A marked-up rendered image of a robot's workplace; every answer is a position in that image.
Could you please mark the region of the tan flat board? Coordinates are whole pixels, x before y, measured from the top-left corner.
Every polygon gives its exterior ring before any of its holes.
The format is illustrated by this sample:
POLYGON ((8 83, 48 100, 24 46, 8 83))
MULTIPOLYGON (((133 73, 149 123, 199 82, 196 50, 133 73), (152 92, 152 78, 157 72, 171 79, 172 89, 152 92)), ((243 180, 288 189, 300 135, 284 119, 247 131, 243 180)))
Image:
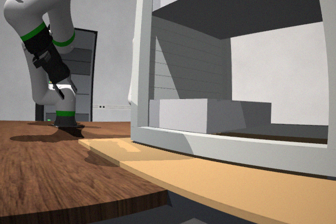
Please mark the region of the tan flat board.
POLYGON ((130 138, 79 139, 121 168, 257 224, 336 224, 336 180, 192 155, 130 138))

